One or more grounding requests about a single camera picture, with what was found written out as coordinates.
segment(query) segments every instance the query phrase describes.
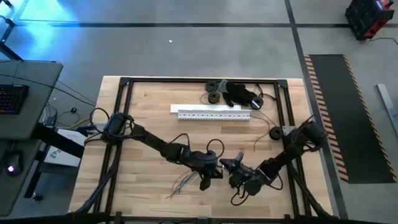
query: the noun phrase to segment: wooden tabletop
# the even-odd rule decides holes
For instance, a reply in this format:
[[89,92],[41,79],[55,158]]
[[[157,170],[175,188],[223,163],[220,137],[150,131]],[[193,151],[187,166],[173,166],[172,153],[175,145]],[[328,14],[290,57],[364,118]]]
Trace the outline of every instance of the wooden tabletop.
[[[101,85],[97,107],[112,113],[120,77],[104,77]],[[296,124],[310,116],[308,101],[301,79],[287,79],[290,98]],[[254,85],[246,85],[248,90],[258,93]],[[264,93],[274,96],[272,85],[261,85]],[[164,141],[171,141],[181,133],[188,133],[191,149],[205,151],[209,140],[218,138],[225,144],[222,158],[235,158],[239,151],[244,152],[243,162],[256,167],[264,159],[275,157],[282,152],[281,141],[273,141],[269,136],[260,139],[254,152],[254,141],[264,135],[268,126],[260,119],[250,121],[195,121],[178,120],[176,114],[170,114],[171,104],[201,104],[200,96],[205,93],[202,83],[152,83],[134,82],[129,114],[137,124],[152,132]],[[264,97],[265,113],[276,125],[279,125],[275,101]],[[253,116],[264,118],[258,111]],[[105,115],[95,114],[95,123],[105,123]],[[177,140],[186,144],[187,140]],[[211,145],[217,155],[221,147],[214,142]],[[90,196],[98,184],[105,150],[105,143],[96,141],[86,146],[81,160],[70,211],[78,209]],[[326,188],[325,176],[318,152],[302,156],[308,188],[322,207],[331,213],[330,199]],[[138,217],[235,217],[235,218],[283,218],[284,214],[292,215],[287,171],[280,171],[284,188],[280,191],[263,186],[254,197],[238,207],[230,204],[236,190],[228,184],[228,173],[224,179],[212,179],[211,186],[205,191],[199,189],[200,179],[194,181],[180,195],[166,198],[172,192],[175,180],[188,168],[167,162],[156,151],[141,142],[125,140],[119,165],[118,179],[114,193],[112,213]],[[104,211],[108,186],[104,190],[101,211]],[[300,211],[303,212],[301,194],[298,195]]]

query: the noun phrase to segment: black floor mat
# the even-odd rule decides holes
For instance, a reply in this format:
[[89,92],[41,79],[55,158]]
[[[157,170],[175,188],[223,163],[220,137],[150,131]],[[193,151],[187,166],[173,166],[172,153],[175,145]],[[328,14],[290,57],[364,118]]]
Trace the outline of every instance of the black floor mat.
[[395,183],[345,56],[307,55],[305,60],[341,179],[349,184]]

